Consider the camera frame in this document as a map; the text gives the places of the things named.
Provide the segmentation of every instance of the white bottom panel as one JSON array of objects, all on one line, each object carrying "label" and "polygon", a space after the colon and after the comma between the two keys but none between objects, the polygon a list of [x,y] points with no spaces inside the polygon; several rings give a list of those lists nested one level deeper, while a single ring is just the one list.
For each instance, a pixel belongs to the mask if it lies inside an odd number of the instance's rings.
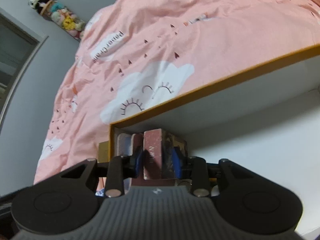
[{"label": "white bottom panel", "polygon": [[320,95],[317,90],[234,121],[184,136],[191,155],[228,158],[295,192],[297,232],[320,226]]}]

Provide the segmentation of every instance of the pink fabric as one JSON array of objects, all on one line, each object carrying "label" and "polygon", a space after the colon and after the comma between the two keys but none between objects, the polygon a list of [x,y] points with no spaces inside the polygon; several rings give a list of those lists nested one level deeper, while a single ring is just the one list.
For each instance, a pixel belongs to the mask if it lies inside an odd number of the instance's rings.
[{"label": "pink fabric", "polygon": [[35,183],[97,157],[110,122],[319,43],[319,2],[117,0],[101,9],[56,96]]}]

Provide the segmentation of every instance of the pile of plush toys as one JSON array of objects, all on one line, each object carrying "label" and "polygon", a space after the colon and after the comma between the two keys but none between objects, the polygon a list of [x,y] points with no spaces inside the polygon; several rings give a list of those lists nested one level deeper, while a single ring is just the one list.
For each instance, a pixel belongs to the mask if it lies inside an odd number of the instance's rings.
[{"label": "pile of plush toys", "polygon": [[55,0],[30,0],[31,8],[45,18],[51,19],[72,37],[80,40],[85,22],[72,13],[67,7]]}]

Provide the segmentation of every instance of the eyelash print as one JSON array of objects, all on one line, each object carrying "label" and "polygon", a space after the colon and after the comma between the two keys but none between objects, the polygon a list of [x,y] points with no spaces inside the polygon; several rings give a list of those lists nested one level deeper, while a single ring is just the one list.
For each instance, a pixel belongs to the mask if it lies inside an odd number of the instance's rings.
[{"label": "eyelash print", "polygon": [[148,86],[148,85],[145,85],[145,86],[142,87],[142,93],[144,93],[144,89],[145,89],[146,87],[149,87],[151,90],[153,90],[152,87],[150,87],[150,86]]},{"label": "eyelash print", "polygon": [[134,102],[134,101],[133,101],[133,98],[131,98],[131,102],[129,102],[129,101],[127,100],[127,105],[124,104],[124,103],[122,103],[122,104],[124,105],[124,108],[120,108],[121,110],[123,110],[123,114],[121,114],[121,115],[125,115],[125,110],[127,109],[127,107],[128,107],[129,105],[132,105],[132,104],[137,105],[137,106],[139,107],[140,111],[143,111],[143,110],[144,110],[144,108],[141,108],[142,103],[139,104],[139,99],[137,99],[137,100]]},{"label": "eyelash print", "polygon": [[47,147],[49,147],[49,148],[50,148],[50,151],[52,151],[52,149],[53,149],[52,144],[48,144],[48,145],[46,146],[46,148],[47,148]]},{"label": "eyelash print", "polygon": [[153,93],[152,99],[155,98],[156,93],[158,92],[158,90],[159,90],[160,88],[166,88],[166,89],[170,92],[170,94],[173,93],[174,91],[171,91],[172,86],[171,86],[171,85],[169,86],[169,85],[170,85],[169,82],[167,82],[165,85],[164,85],[163,82],[161,82],[161,85],[158,86],[158,88],[156,89],[156,91]]}]

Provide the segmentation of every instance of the screw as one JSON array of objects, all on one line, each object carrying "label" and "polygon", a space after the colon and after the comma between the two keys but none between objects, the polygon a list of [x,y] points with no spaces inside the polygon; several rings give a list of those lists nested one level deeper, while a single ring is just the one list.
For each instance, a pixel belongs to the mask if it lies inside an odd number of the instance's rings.
[{"label": "screw", "polygon": [[209,195],[209,191],[205,188],[197,188],[194,192],[193,195],[196,197],[206,197]]},{"label": "screw", "polygon": [[121,191],[119,189],[108,189],[106,191],[106,196],[107,197],[119,197],[121,195]]}]

